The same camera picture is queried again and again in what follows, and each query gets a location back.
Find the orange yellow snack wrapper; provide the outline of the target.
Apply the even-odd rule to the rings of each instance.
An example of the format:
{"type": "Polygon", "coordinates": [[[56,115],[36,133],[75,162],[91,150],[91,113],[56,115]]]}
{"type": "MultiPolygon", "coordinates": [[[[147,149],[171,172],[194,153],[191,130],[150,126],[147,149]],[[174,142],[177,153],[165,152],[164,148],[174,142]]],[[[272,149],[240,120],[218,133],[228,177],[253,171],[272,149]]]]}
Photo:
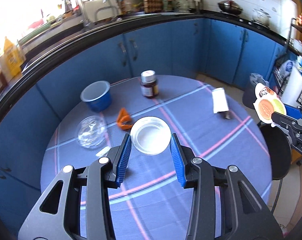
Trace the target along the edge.
{"type": "Polygon", "coordinates": [[[254,92],[257,99],[253,106],[260,121],[265,124],[272,124],[272,114],[274,112],[286,115],[284,104],[272,89],[262,83],[257,83],[254,92]]]}

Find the white paper carton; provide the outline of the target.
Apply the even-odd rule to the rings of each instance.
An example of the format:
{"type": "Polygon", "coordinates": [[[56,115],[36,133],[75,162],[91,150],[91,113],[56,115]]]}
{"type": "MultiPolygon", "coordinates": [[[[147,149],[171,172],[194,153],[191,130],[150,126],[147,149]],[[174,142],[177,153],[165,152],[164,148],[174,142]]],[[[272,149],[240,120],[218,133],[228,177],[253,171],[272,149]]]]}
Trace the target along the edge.
{"type": "Polygon", "coordinates": [[[221,114],[225,119],[230,120],[231,114],[224,88],[216,88],[212,90],[212,100],[213,113],[221,114]]]}

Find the clear plastic round lid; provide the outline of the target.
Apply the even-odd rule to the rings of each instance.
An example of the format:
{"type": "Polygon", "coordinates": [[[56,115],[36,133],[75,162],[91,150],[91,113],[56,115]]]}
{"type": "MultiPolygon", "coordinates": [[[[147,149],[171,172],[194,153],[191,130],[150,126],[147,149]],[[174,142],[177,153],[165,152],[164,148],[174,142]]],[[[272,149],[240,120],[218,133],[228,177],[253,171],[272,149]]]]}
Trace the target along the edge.
{"type": "Polygon", "coordinates": [[[94,149],[104,140],[106,130],[105,121],[101,116],[88,116],[79,123],[76,139],[83,148],[94,149]]]}

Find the white round bottle cap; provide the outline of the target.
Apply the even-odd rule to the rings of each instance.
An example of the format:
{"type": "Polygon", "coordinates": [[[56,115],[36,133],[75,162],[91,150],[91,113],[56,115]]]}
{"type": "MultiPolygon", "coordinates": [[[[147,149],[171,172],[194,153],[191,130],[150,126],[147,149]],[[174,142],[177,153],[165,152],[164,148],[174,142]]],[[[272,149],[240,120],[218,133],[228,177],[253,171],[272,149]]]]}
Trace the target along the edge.
{"type": "Polygon", "coordinates": [[[131,142],[146,155],[161,154],[169,145],[171,130],[167,123],[155,116],[140,118],[131,128],[131,142]]]}

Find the blue plastic cup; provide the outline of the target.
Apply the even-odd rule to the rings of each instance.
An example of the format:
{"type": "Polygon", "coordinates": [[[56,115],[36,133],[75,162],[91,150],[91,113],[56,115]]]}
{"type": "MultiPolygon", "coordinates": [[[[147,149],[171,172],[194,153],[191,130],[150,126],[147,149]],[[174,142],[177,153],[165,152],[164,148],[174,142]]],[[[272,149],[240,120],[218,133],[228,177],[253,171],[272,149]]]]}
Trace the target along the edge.
{"type": "Polygon", "coordinates": [[[112,103],[108,81],[96,81],[88,85],[80,94],[82,102],[94,112],[106,110],[112,103]]]}

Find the brown medicine bottle white cap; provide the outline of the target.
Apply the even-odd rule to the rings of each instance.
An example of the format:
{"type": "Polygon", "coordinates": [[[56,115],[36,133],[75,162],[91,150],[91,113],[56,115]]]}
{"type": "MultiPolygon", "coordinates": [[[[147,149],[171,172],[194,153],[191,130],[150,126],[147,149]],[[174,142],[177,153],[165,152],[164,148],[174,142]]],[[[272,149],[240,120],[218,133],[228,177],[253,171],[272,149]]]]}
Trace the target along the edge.
{"type": "Polygon", "coordinates": [[[154,70],[141,73],[141,92],[146,98],[154,98],[158,95],[158,83],[154,70]]]}

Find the black trash bin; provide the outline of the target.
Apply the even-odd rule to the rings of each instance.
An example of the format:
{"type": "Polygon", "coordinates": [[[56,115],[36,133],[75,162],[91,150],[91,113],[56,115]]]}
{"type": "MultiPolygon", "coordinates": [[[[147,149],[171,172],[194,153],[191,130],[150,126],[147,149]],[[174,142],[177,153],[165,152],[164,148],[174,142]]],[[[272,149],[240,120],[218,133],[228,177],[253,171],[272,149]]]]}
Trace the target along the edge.
{"type": "Polygon", "coordinates": [[[281,180],[289,172],[291,146],[286,134],[278,127],[263,124],[259,127],[271,159],[272,179],[281,180]]]}

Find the grey trash bin with bag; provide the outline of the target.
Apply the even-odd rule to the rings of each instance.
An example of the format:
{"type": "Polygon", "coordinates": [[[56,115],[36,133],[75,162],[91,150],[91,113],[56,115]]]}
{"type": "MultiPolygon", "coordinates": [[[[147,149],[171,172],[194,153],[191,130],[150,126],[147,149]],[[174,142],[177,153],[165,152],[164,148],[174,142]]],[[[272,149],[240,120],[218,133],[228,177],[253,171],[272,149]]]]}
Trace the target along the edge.
{"type": "Polygon", "coordinates": [[[255,96],[255,87],[258,83],[262,83],[265,86],[269,86],[269,82],[266,81],[260,74],[251,73],[249,76],[249,81],[242,95],[242,103],[249,109],[254,109],[253,103],[257,99],[255,96]]]}

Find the white cylindrical appliance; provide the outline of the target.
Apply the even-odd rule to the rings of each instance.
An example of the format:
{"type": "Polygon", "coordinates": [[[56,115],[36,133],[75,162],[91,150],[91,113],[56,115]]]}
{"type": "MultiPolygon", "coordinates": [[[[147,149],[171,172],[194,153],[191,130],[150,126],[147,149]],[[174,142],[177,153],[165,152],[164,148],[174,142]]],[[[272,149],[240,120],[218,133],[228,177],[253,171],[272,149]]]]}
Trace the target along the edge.
{"type": "Polygon", "coordinates": [[[302,74],[297,67],[292,68],[281,101],[293,107],[302,106],[302,74]]]}

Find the blue checked tablecloth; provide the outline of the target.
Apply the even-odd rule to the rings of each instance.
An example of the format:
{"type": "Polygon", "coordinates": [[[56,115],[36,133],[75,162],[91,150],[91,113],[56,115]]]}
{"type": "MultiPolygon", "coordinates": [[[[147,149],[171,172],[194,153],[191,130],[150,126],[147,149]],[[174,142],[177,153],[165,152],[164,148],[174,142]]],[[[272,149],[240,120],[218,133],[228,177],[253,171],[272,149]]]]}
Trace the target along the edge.
{"type": "MultiPolygon", "coordinates": [[[[159,95],[145,98],[138,78],[111,86],[112,104],[102,113],[107,132],[93,151],[76,140],[79,123],[92,112],[79,103],[54,132],[41,167],[41,189],[48,187],[66,165],[90,165],[107,147],[122,142],[125,135],[116,125],[125,108],[137,121],[146,116],[164,120],[180,143],[210,165],[235,165],[251,182],[264,201],[271,187],[271,162],[265,140],[255,122],[256,115],[226,90],[230,119],[213,112],[213,87],[179,76],[160,75],[159,95]]],[[[193,191],[178,182],[169,149],[160,154],[131,150],[126,176],[119,189],[110,189],[110,207],[116,239],[184,239],[190,217],[193,191]]]]}

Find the black metal shelf rack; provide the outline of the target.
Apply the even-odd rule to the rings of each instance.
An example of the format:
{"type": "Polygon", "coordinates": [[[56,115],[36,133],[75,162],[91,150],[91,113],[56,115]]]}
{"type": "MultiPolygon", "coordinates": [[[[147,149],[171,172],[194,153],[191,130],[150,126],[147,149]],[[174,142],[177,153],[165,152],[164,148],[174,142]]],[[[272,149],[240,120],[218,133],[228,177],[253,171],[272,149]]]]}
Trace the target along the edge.
{"type": "Polygon", "coordinates": [[[302,14],[297,18],[291,18],[284,47],[276,55],[273,65],[272,75],[276,83],[276,92],[278,92],[279,96],[283,94],[290,76],[290,71],[284,72],[280,68],[287,60],[295,60],[293,54],[302,56],[302,14]]]}

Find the white ceramic pot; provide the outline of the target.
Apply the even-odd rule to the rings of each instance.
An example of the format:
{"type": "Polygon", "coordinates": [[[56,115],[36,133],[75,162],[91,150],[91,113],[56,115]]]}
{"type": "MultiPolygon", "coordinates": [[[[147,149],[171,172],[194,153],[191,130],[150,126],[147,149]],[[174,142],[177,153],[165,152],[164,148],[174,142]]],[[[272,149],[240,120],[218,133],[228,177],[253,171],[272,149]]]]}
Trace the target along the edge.
{"type": "Polygon", "coordinates": [[[251,18],[253,22],[269,27],[271,16],[263,9],[253,9],[251,18]]]}

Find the black wok with lid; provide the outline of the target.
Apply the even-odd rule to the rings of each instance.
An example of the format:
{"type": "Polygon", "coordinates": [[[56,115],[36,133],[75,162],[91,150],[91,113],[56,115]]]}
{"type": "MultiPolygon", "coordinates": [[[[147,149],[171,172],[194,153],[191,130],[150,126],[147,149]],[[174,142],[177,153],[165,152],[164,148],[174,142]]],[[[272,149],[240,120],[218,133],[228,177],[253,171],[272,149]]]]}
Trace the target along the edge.
{"type": "Polygon", "coordinates": [[[233,0],[223,0],[218,2],[218,7],[221,11],[226,12],[228,14],[239,16],[243,9],[233,0]]]}

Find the yellow detergent bottle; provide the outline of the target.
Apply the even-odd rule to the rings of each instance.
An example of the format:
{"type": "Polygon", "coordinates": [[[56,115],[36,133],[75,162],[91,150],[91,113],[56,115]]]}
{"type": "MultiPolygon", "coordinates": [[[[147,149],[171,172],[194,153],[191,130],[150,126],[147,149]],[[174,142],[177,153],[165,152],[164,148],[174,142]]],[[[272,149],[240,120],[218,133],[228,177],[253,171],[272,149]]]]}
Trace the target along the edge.
{"type": "Polygon", "coordinates": [[[24,58],[20,54],[17,46],[11,42],[7,36],[3,45],[3,55],[6,65],[12,77],[16,77],[21,73],[21,65],[24,63],[24,58]]]}

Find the green kettle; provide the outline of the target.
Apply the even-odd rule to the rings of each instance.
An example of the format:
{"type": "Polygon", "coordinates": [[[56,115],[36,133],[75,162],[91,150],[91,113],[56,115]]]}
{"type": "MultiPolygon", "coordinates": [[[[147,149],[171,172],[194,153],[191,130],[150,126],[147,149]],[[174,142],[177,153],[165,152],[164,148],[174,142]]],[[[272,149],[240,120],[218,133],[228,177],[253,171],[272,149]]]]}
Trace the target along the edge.
{"type": "Polygon", "coordinates": [[[189,12],[189,0],[173,0],[174,11],[189,12]]]}

